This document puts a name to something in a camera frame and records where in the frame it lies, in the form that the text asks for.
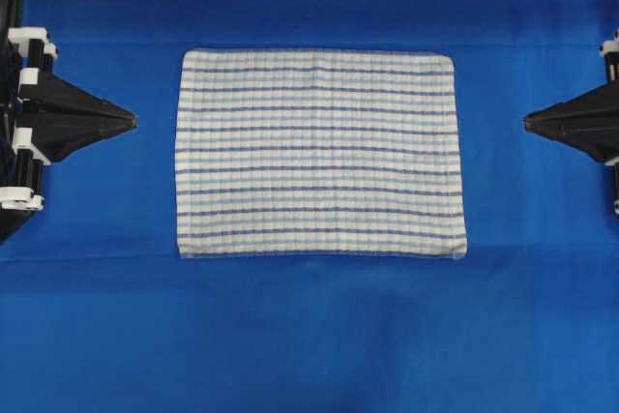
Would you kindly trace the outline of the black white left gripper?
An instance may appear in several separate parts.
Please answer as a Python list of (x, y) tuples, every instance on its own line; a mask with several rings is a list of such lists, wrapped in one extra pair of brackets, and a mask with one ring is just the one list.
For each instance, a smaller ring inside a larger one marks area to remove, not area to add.
[(3, 210), (42, 210), (43, 168), (71, 153), (136, 128), (135, 115), (48, 73), (57, 47), (43, 27), (11, 27), (9, 45), (26, 67), (16, 100), (35, 112), (99, 117), (18, 117), (7, 129), (16, 155), (16, 180), (1, 188)]

